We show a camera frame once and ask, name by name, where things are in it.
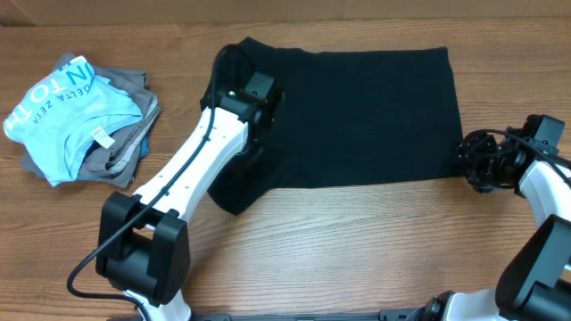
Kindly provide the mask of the black t-shirt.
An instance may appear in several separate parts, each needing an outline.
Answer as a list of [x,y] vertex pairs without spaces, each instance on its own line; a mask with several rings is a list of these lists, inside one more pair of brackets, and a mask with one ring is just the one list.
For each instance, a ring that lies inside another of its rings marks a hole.
[[210,197],[240,214],[276,188],[375,185],[457,177],[462,139],[446,48],[311,53],[253,38],[226,51],[215,88],[254,72],[285,95],[258,151],[235,157]]

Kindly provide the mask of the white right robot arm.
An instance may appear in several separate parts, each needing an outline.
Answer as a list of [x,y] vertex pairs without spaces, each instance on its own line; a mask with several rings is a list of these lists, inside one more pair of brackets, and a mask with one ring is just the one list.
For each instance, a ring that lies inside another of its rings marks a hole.
[[501,273],[477,292],[444,292],[411,320],[570,321],[570,162],[559,156],[564,121],[529,115],[520,128],[479,129],[459,145],[478,192],[508,189],[526,201],[534,232]]

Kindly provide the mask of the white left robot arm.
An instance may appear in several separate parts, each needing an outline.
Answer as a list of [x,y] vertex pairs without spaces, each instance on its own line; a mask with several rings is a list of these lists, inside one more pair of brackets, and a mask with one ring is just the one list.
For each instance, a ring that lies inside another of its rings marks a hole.
[[191,318],[181,292],[191,261],[188,223],[220,171],[255,148],[284,99],[277,81],[260,72],[242,88],[221,88],[155,177],[104,203],[95,269],[134,301],[140,319]]

